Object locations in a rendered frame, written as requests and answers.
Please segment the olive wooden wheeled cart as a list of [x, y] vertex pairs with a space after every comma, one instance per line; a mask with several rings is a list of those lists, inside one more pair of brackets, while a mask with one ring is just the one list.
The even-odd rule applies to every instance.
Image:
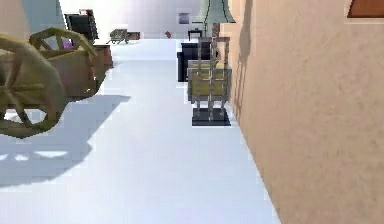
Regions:
[[112, 67], [107, 46], [71, 30], [50, 27], [27, 41], [0, 34], [0, 134], [23, 139], [52, 129], [68, 103], [98, 92]]

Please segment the black cabinet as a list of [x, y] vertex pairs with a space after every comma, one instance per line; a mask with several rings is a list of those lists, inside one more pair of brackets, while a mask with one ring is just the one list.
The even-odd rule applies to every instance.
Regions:
[[[197, 43], [182, 43], [181, 51], [177, 53], [178, 59], [178, 81], [186, 82], [188, 79], [187, 68], [189, 60], [198, 59], [198, 44]], [[202, 43], [201, 59], [210, 59], [210, 44], [208, 42]]]

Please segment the small black side table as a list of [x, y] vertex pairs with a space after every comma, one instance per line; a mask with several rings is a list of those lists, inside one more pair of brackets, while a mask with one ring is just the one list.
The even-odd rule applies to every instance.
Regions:
[[191, 40], [191, 36], [192, 36], [193, 34], [198, 34], [199, 37], [202, 37], [203, 31], [202, 31], [202, 30], [199, 30], [199, 29], [189, 30], [189, 31], [188, 31], [188, 40], [189, 40], [189, 41]]

